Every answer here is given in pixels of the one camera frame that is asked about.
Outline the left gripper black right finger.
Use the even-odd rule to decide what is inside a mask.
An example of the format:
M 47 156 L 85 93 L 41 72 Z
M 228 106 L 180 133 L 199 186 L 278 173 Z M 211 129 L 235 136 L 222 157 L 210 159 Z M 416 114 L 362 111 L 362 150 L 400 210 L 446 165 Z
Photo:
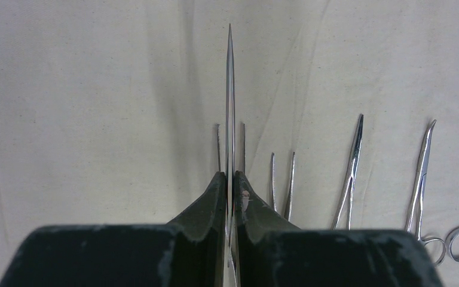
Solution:
M 233 178 L 242 286 L 441 286 L 427 251 L 400 230 L 303 230 Z

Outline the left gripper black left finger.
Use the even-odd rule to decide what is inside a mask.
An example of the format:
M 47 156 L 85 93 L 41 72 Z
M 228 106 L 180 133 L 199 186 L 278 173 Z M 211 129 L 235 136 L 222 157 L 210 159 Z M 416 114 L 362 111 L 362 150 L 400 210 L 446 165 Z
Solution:
M 165 224 L 39 227 L 1 286 L 222 286 L 227 178 Z

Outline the small steel tweezers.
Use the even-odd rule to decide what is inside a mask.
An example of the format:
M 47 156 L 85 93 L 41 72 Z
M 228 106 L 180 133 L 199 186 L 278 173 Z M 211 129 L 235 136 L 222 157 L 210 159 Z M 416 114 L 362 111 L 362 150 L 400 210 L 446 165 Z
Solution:
M 285 220 L 290 221 L 293 209 L 293 196 L 295 190 L 296 173 L 296 152 L 290 154 L 290 164 L 287 173 L 287 184 L 284 182 L 281 193 L 277 191 L 277 169 L 276 154 L 271 153 L 270 161 L 270 204 L 276 213 L 279 213 Z

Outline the long pointed steel tweezers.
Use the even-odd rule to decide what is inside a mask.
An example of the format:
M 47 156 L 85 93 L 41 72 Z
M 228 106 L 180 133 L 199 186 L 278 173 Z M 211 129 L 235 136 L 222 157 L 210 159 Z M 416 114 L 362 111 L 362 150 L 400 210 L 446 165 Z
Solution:
M 234 195 L 232 190 L 233 177 L 235 171 L 234 155 L 234 123 L 235 123 L 235 91 L 234 91 L 234 52 L 232 43 L 231 24 L 228 27 L 227 43 L 227 62 L 226 62 L 226 122 L 225 122 L 225 156 L 226 156 L 226 176 L 227 176 L 227 239 L 228 239 L 228 267 L 230 268 L 230 278 L 234 286 L 238 286 L 237 267 L 235 261 L 235 250 L 233 248 L 233 217 L 234 217 Z

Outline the steel forceps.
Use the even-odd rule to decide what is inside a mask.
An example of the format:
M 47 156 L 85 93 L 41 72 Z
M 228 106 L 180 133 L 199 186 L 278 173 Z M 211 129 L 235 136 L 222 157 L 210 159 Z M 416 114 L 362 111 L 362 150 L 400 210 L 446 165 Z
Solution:
M 336 229 L 341 221 L 342 210 L 347 203 L 347 227 L 351 228 L 351 216 L 353 213 L 353 198 L 354 188 L 356 183 L 356 175 L 359 166 L 360 152 L 362 149 L 362 136 L 363 136 L 363 123 L 364 115 L 360 114 L 358 117 L 356 129 L 354 132 L 353 143 L 351 145 L 350 154 L 348 157 L 347 171 L 344 179 L 344 185 L 341 191 L 338 208 L 335 217 L 332 221 L 331 229 Z
M 440 255 L 433 260 L 435 266 L 439 266 L 444 262 L 447 248 L 444 239 L 440 237 L 423 237 L 421 234 L 423 225 L 424 212 L 424 195 L 426 188 L 426 178 L 429 166 L 430 148 L 432 144 L 433 129 L 437 120 L 434 119 L 427 125 L 424 133 L 421 148 L 418 154 L 417 168 L 415 171 L 415 180 L 412 189 L 411 201 L 408 207 L 408 216 L 405 222 L 404 230 L 412 234 L 416 240 L 426 247 L 430 243 L 437 244 L 441 247 Z

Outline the beige cloth wrap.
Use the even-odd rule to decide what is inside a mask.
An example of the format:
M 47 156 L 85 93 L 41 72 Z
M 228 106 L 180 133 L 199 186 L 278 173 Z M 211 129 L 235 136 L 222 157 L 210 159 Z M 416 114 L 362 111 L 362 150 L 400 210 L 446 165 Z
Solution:
M 0 279 L 53 224 L 163 223 L 225 155 L 270 198 L 296 152 L 292 222 L 329 228 L 357 119 L 351 226 L 403 228 L 436 119 L 423 233 L 459 226 L 459 1 L 0 1 Z

